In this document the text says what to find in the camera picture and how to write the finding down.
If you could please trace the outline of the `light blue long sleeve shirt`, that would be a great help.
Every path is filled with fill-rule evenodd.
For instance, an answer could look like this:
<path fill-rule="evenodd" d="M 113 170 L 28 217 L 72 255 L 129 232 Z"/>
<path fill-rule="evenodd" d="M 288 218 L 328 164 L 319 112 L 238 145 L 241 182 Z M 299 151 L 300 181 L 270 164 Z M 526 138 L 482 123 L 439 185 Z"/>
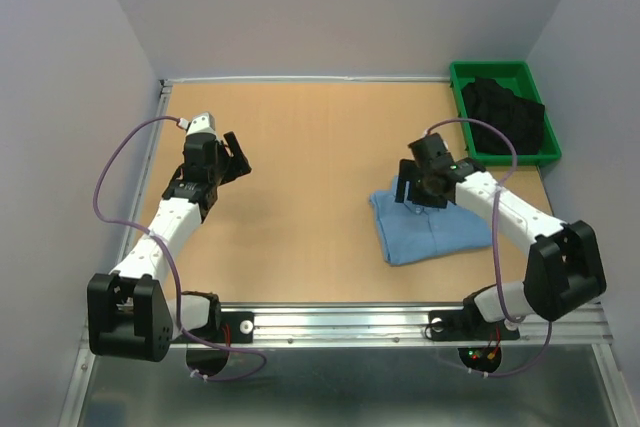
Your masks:
<path fill-rule="evenodd" d="M 395 201 L 397 179 L 387 190 L 369 196 L 383 259 L 402 266 L 446 255 L 488 248 L 491 230 L 478 215 L 449 203 L 424 207 L 409 200 Z"/>

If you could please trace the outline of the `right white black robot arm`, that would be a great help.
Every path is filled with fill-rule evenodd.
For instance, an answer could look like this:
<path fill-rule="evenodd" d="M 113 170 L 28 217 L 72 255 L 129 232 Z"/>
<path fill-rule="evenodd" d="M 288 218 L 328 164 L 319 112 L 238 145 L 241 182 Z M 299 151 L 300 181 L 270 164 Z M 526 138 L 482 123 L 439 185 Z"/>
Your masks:
<path fill-rule="evenodd" d="M 455 160 L 439 134 L 408 146 L 399 164 L 395 199 L 424 207 L 457 205 L 478 215 L 527 256 L 520 282 L 495 282 L 468 295 L 437 322 L 442 332 L 482 337 L 496 324 L 537 315 L 554 322 L 602 295 L 607 281 L 593 228 L 533 207 L 499 183 L 479 162 Z"/>

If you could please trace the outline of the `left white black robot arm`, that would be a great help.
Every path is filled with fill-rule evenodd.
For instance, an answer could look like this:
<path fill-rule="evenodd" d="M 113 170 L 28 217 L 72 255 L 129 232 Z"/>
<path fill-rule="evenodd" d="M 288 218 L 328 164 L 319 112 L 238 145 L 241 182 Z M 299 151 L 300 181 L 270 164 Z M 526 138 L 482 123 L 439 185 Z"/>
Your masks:
<path fill-rule="evenodd" d="M 215 339 L 222 329 L 219 298 L 182 291 L 172 302 L 163 284 L 176 270 L 175 260 L 204 223 L 220 186 L 249 174 L 250 164 L 234 132 L 186 136 L 183 162 L 164 190 L 150 226 L 130 253 L 108 274 L 96 274 L 87 286 L 91 351 L 158 362 L 172 340 L 191 331 L 199 340 Z"/>

